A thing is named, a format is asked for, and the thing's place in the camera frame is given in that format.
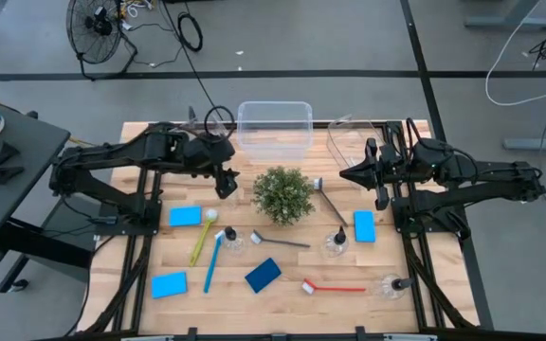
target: red tool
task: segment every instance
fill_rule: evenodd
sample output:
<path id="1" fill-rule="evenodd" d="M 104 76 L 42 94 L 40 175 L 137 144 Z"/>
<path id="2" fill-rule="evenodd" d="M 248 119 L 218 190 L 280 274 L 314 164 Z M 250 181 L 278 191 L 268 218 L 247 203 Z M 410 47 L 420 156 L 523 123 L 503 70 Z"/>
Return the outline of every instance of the red tool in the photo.
<path id="1" fill-rule="evenodd" d="M 327 290 L 327 291 L 341 291 L 341 292 L 365 292 L 366 288 L 336 288 L 336 287 L 318 287 L 311 280 L 305 278 L 302 283 L 302 290 L 307 292 L 307 294 L 312 295 L 316 290 Z"/>

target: gray floor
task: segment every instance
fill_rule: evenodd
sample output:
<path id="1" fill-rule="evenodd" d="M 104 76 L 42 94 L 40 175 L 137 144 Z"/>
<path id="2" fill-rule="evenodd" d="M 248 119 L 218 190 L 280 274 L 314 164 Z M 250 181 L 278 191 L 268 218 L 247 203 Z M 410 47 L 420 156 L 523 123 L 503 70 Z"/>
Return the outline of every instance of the gray floor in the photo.
<path id="1" fill-rule="evenodd" d="M 467 14 L 498 13 L 512 1 L 410 1 L 429 70 L 486 70 L 509 32 L 470 30 Z M 180 5 L 170 6 L 175 14 Z M 64 31 L 66 2 L 9 0 L 0 16 L 0 73 L 77 73 L 79 66 Z M 223 0 L 191 3 L 205 47 L 193 55 L 198 70 L 380 69 L 415 70 L 398 2 L 373 0 Z M 546 16 L 546 1 L 535 15 Z M 141 11 L 137 23 L 163 23 L 157 12 Z M 146 27 L 130 33 L 145 62 L 172 57 L 178 42 L 169 33 Z M 534 59 L 522 55 L 544 33 L 516 36 L 499 64 L 526 70 Z M 125 62 L 123 46 L 111 61 L 90 65 L 115 71 Z M 546 69 L 546 61 L 540 69 Z M 182 55 L 156 70 L 134 65 L 131 72 L 189 71 Z M 316 78 L 205 80 L 214 101 L 237 108 L 244 100 L 304 100 L 317 119 L 346 114 L 370 118 L 428 118 L 418 79 Z M 498 107 L 483 91 L 483 80 L 433 80 L 448 141 L 478 159 L 524 159 L 536 153 L 505 151 L 505 137 L 538 137 L 546 118 L 546 99 L 517 107 Z M 492 80 L 495 99 L 525 99 L 546 92 L 546 80 Z M 94 142 L 118 139 L 128 120 L 183 119 L 192 105 L 209 109 L 195 80 L 161 81 L 7 81 L 0 100 Z M 80 119 L 89 118 L 90 125 Z M 542 158 L 546 186 L 546 154 Z M 43 179 L 16 216 L 39 224 L 55 200 Z M 495 327 L 546 332 L 546 206 L 502 200 L 467 210 Z M 0 266 L 0 278 L 12 257 Z M 31 262 L 23 273 L 30 290 L 0 295 L 0 340 L 60 335 L 77 316 L 84 284 Z"/>

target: wooden tabletop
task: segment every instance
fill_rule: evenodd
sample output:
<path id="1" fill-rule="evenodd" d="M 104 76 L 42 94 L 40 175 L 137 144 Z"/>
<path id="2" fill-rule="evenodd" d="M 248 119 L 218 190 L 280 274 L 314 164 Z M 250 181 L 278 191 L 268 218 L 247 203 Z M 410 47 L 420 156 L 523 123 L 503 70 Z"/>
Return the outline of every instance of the wooden tabletop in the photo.
<path id="1" fill-rule="evenodd" d="M 416 123 L 422 136 L 430 136 L 426 121 Z M 121 141 L 131 139 L 146 126 L 146 122 L 126 122 Z M 279 131 L 261 131 L 261 135 L 271 139 L 281 134 Z M 361 135 L 379 140 L 379 136 L 372 131 L 362 131 Z M 328 151 L 326 142 L 327 130 L 314 130 L 313 147 L 301 162 L 251 162 L 236 145 L 236 154 L 228 163 L 234 170 L 241 172 L 237 178 L 239 187 L 226 200 L 218 199 L 211 179 L 164 175 L 161 225 L 151 251 L 140 333 L 186 334 L 189 327 L 197 327 L 199 333 L 205 334 L 342 333 L 355 332 L 355 326 L 364 326 L 367 332 L 418 330 L 410 290 L 397 300 L 387 300 L 375 293 L 378 281 L 384 276 L 408 275 L 401 236 L 393 226 L 391 206 L 384 211 L 374 211 L 374 191 L 356 188 L 339 178 L 341 167 Z M 353 148 L 357 157 L 360 157 L 357 162 L 360 162 L 363 159 L 364 144 L 356 145 L 354 138 L 351 143 L 345 147 L 348 150 Z M 350 224 L 347 229 L 350 244 L 345 254 L 337 259 L 327 259 L 320 253 L 325 236 L 337 230 L 339 222 L 334 211 L 317 193 L 311 197 L 316 211 L 293 226 L 275 226 L 266 216 L 256 212 L 255 206 L 250 203 L 254 179 L 268 167 L 277 165 L 299 167 L 310 179 L 323 177 L 325 192 Z M 132 192 L 136 190 L 138 173 L 136 167 L 115 169 L 111 184 Z M 443 190 L 431 183 L 420 187 Z M 202 226 L 171 228 L 168 225 L 171 207 L 189 205 L 202 206 L 204 214 L 208 208 L 215 208 L 219 212 L 219 218 L 209 229 L 195 267 L 189 267 L 189 259 Z M 355 242 L 353 212 L 358 209 L 374 211 L 375 243 Z M 221 249 L 209 293 L 204 294 L 214 235 L 227 225 L 234 226 L 243 234 L 248 248 L 241 257 L 234 257 Z M 272 243 L 257 245 L 249 239 L 253 229 L 270 239 L 303 242 L 312 246 L 310 249 L 302 249 Z M 94 258 L 90 296 L 79 330 L 94 322 L 117 290 L 126 240 L 126 237 L 116 237 Z M 414 244 L 418 252 L 418 245 L 416 242 Z M 455 236 L 449 233 L 429 233 L 428 244 L 440 287 L 464 317 L 477 324 L 463 255 Z M 245 276 L 269 257 L 280 266 L 282 275 L 260 293 L 254 294 Z M 189 291 L 184 295 L 152 299 L 151 278 L 178 271 L 187 272 Z M 300 287 L 304 278 L 320 286 L 364 287 L 367 291 L 315 292 L 309 296 Z M 428 324 L 432 326 L 428 292 L 424 285 L 421 288 L 424 288 L 423 300 Z M 126 301 L 124 327 L 129 326 L 133 297 L 134 293 L 131 292 Z"/>

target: blue brush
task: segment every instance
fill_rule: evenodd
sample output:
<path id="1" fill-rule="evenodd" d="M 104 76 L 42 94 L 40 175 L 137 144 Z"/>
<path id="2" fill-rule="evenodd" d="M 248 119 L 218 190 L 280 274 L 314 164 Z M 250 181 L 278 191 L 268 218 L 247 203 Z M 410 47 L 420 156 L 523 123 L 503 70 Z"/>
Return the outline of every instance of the blue brush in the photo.
<path id="1" fill-rule="evenodd" d="M 218 250 L 220 245 L 223 243 L 223 235 L 225 231 L 220 231 L 216 233 L 216 246 L 214 246 L 214 253 L 212 254 L 212 260 L 209 262 L 208 275 L 206 276 L 206 285 L 204 285 L 204 293 L 209 291 L 209 283 L 212 281 L 212 275 L 214 275 L 214 266 L 216 266 L 216 259 L 218 258 Z"/>

